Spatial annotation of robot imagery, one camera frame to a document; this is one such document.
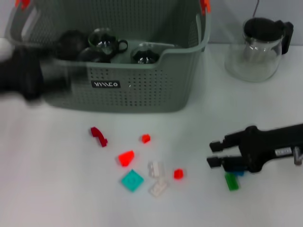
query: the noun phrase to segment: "gray plastic basket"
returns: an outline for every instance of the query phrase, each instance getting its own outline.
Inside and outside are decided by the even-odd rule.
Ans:
[[[67,30],[89,33],[99,27],[109,27],[133,43],[182,48],[165,50],[150,65],[54,61],[54,68],[82,77],[71,80],[71,93],[45,96],[49,104],[132,113],[171,112],[186,105],[210,35],[210,13],[202,15],[199,0],[33,0],[26,10],[20,5],[13,9],[6,37],[15,44],[50,45]],[[96,81],[118,83],[115,88],[93,88]]]

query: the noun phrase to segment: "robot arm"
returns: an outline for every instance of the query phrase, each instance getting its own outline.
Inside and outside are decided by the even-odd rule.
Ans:
[[[212,152],[235,146],[239,147],[241,156],[209,157],[209,166],[223,166],[226,172],[257,173],[266,162],[286,157],[294,157],[294,164],[300,166],[303,160],[303,124],[270,131],[260,131],[256,126],[250,126],[244,131],[225,136],[222,142],[210,143]]]
[[[53,77],[45,80],[47,62],[40,61],[42,51],[18,47],[12,56],[0,62],[0,92],[17,92],[27,101],[39,99],[44,93],[68,90],[67,77],[53,72]]]

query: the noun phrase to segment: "mug handle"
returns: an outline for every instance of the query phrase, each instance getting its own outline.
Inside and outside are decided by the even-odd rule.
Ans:
[[[124,53],[125,51],[127,51],[127,49],[128,49],[128,42],[127,42],[126,40],[124,40],[124,39],[123,39],[123,40],[120,40],[120,41],[118,42],[118,44],[119,44],[118,53]],[[120,44],[126,44],[126,48],[120,50]]]

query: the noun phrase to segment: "basket label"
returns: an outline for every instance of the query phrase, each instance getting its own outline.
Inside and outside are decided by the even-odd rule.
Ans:
[[[120,88],[118,80],[92,80],[91,85],[93,88]]]

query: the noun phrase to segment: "teal block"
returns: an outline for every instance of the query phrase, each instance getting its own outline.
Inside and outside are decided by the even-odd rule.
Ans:
[[[133,169],[121,180],[125,188],[131,192],[136,191],[136,189],[143,183],[143,181],[144,179]]]

